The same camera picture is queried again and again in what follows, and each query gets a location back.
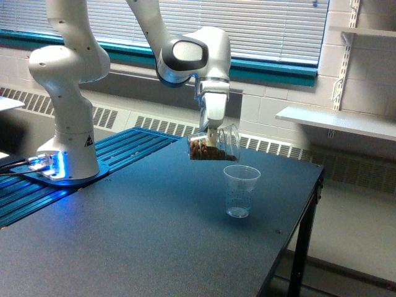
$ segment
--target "coffee beans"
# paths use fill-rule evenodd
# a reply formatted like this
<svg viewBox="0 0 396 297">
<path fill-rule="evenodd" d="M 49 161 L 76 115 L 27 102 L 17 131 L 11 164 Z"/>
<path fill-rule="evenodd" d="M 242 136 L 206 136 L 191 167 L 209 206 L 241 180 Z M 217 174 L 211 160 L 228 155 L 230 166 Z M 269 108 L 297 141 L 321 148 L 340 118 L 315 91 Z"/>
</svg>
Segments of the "coffee beans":
<svg viewBox="0 0 396 297">
<path fill-rule="evenodd" d="M 208 147 L 206 139 L 190 142 L 190 159 L 236 161 L 235 156 L 226 155 L 224 150 L 220 150 L 216 147 Z"/>
</svg>

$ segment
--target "black cable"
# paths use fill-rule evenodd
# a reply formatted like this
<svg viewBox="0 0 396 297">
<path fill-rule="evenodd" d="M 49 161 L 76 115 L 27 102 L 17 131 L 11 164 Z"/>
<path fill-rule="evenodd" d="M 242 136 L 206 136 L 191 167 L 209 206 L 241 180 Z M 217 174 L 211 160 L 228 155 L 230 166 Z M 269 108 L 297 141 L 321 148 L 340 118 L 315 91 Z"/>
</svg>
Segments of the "black cable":
<svg viewBox="0 0 396 297">
<path fill-rule="evenodd" d="M 10 169 L 12 169 L 14 167 L 18 167 L 18 166 L 22 166 L 22 165 L 28 165 L 28 164 L 29 164 L 28 161 L 22 161 L 22 162 L 10 164 L 10 165 L 2 166 L 2 167 L 0 167 L 0 172 L 8 171 L 8 170 L 10 170 Z"/>
<path fill-rule="evenodd" d="M 24 171 L 24 172 L 2 173 L 2 174 L 0 174 L 0 176 L 17 176 L 17 175 L 22 175 L 22 174 L 40 172 L 40 171 L 44 171 L 44 170 L 48 170 L 48 167 L 46 166 L 44 168 L 40 168 L 40 169 L 37 169 L 37 170 L 30 170 L 30 171 Z"/>
</svg>

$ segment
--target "white shelf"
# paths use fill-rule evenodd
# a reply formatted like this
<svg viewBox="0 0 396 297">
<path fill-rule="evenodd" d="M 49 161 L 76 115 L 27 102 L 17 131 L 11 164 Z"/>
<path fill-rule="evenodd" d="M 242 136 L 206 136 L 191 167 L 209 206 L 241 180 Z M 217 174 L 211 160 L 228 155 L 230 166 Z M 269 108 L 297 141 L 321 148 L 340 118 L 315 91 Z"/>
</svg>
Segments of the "white shelf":
<svg viewBox="0 0 396 297">
<path fill-rule="evenodd" d="M 24 106 L 24 104 L 20 101 L 0 96 L 0 111 L 11 110 L 21 106 Z"/>
<path fill-rule="evenodd" d="M 295 106 L 286 107 L 275 117 L 298 124 L 396 141 L 396 120 L 346 111 Z"/>
<path fill-rule="evenodd" d="M 351 33 L 364 36 L 377 36 L 377 37 L 396 37 L 396 31 L 384 31 L 366 28 L 348 28 L 348 27 L 338 27 L 330 26 L 330 31 L 340 31 L 343 33 Z"/>
</svg>

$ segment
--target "teal window frame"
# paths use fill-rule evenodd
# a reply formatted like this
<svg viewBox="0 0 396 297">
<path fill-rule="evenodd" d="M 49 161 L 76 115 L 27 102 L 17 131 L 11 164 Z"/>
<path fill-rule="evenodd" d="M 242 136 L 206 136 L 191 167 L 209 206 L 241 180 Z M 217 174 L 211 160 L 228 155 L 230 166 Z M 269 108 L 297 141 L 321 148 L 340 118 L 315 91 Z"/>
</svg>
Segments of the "teal window frame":
<svg viewBox="0 0 396 297">
<path fill-rule="evenodd" d="M 39 33 L 18 32 L 0 29 L 0 46 L 6 45 L 30 50 L 46 45 L 62 45 L 63 38 Z M 155 58 L 150 48 L 120 45 L 99 41 L 113 60 L 155 66 Z M 248 80 L 253 83 L 275 82 L 281 84 L 313 87 L 317 77 L 317 67 L 280 64 L 233 58 L 230 78 Z"/>
</svg>

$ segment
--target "window blinds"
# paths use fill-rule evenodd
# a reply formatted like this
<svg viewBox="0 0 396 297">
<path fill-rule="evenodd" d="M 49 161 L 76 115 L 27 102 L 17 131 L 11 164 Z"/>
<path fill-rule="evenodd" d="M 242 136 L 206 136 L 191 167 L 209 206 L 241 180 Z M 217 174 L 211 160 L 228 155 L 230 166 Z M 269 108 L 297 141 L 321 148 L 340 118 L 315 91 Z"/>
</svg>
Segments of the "window blinds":
<svg viewBox="0 0 396 297">
<path fill-rule="evenodd" d="M 202 26 L 225 30 L 235 58 L 316 65 L 329 0 L 160 0 L 172 34 Z M 99 41 L 148 47 L 125 0 L 88 0 Z M 45 0 L 0 0 L 0 28 L 57 34 L 46 20 Z"/>
</svg>

